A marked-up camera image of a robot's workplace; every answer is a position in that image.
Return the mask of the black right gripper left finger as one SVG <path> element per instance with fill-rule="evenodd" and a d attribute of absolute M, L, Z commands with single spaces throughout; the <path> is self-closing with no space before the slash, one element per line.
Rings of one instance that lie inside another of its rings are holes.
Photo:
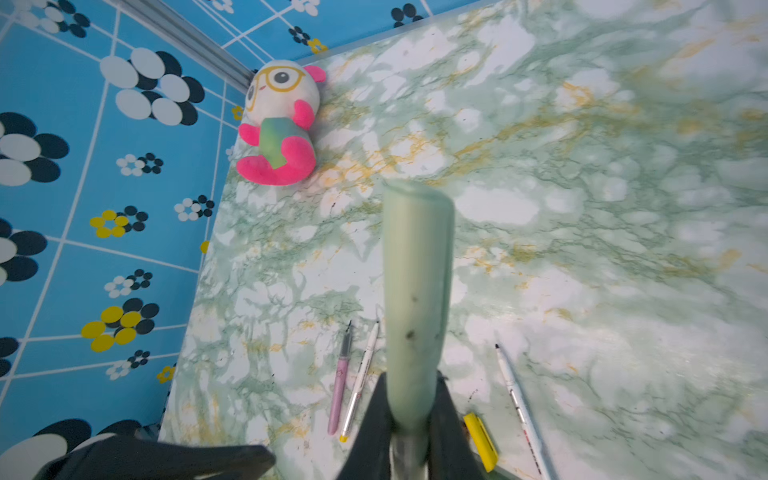
<path fill-rule="evenodd" d="M 393 416 L 387 398 L 387 374 L 376 383 L 357 437 L 338 480 L 390 480 Z"/>

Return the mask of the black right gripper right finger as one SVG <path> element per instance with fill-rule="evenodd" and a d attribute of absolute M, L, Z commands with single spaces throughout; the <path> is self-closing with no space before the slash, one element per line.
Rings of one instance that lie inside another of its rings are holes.
<path fill-rule="evenodd" d="M 446 378 L 437 373 L 436 395 L 429 416 L 428 478 L 435 480 L 484 479 L 464 434 Z"/>

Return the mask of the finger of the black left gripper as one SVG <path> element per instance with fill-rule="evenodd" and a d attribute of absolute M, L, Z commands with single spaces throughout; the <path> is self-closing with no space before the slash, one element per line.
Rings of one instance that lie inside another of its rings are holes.
<path fill-rule="evenodd" d="M 258 479 L 276 463 L 262 445 L 188 447 L 113 436 L 47 463 L 37 479 Z"/>

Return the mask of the white marker pen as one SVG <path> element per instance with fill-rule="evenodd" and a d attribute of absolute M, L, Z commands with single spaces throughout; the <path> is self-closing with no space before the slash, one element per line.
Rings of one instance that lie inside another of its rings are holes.
<path fill-rule="evenodd" d="M 526 438 L 532 458 L 534 460 L 534 464 L 542 479 L 552 480 L 552 474 L 544 459 L 544 452 L 540 438 L 532 424 L 531 416 L 524 403 L 524 398 L 515 378 L 511 364 L 500 344 L 495 343 L 494 350 L 501 374 L 504 378 L 506 389 L 519 418 L 523 434 Z"/>

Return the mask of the light green pen cap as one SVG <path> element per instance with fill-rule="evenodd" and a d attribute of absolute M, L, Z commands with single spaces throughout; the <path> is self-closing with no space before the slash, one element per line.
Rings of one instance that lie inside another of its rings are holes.
<path fill-rule="evenodd" d="M 422 479 L 448 319 L 455 209 L 441 191 L 391 180 L 383 199 L 387 399 L 395 479 Z"/>

